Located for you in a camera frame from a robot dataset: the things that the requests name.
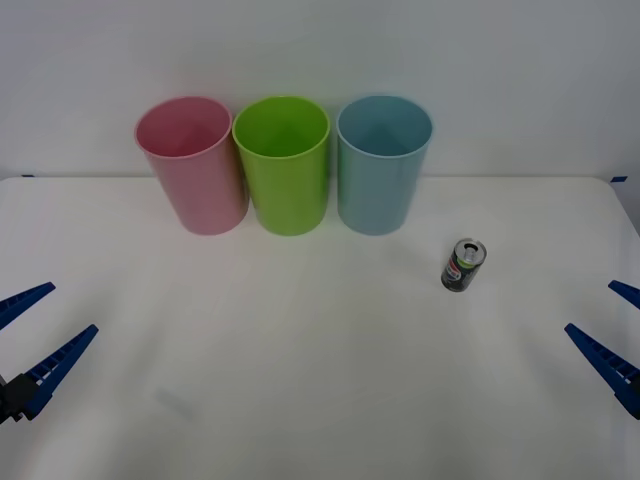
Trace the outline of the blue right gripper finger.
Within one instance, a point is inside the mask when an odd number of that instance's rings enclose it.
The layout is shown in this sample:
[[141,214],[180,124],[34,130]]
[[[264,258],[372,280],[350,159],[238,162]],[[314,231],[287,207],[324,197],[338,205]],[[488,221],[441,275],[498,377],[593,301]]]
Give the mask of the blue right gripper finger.
[[635,419],[639,418],[639,369],[569,323],[564,331]]
[[616,280],[611,281],[608,288],[633,306],[640,306],[640,290],[638,288]]

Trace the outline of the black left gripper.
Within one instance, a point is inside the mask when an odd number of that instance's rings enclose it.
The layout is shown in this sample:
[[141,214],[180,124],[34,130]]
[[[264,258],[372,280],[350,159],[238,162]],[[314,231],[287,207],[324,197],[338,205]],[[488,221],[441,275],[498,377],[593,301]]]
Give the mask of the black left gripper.
[[[52,282],[30,288],[0,301],[0,329],[4,329],[26,310],[56,289]],[[9,382],[1,379],[0,423],[9,418],[33,420],[53,397],[53,392],[73,368],[97,335],[96,325],[89,325],[51,355]]]

